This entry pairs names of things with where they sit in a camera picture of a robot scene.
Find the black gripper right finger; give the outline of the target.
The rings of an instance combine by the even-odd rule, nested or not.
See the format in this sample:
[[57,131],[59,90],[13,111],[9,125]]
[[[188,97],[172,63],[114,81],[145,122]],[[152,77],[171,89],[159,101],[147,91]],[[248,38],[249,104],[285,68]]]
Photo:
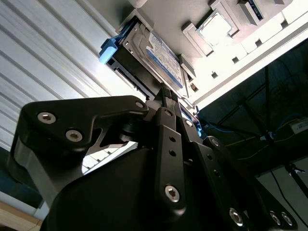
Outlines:
[[187,176],[187,210],[172,231],[296,231],[298,224],[281,203],[235,161],[215,137],[200,139],[181,116],[175,93],[169,105],[182,135]]

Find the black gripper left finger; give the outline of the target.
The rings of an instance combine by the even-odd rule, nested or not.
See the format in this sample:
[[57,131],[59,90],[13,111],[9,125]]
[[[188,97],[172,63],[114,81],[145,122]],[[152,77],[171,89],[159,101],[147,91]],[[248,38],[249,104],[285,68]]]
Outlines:
[[51,209],[67,185],[132,150],[182,152],[170,92],[162,89],[147,102],[113,96],[29,103],[19,116],[12,158]]

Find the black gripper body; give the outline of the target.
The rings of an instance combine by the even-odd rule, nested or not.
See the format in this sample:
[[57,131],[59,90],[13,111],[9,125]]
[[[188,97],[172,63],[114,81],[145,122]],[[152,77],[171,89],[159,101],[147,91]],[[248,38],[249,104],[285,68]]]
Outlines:
[[226,231],[204,176],[178,148],[135,149],[67,185],[44,231]]

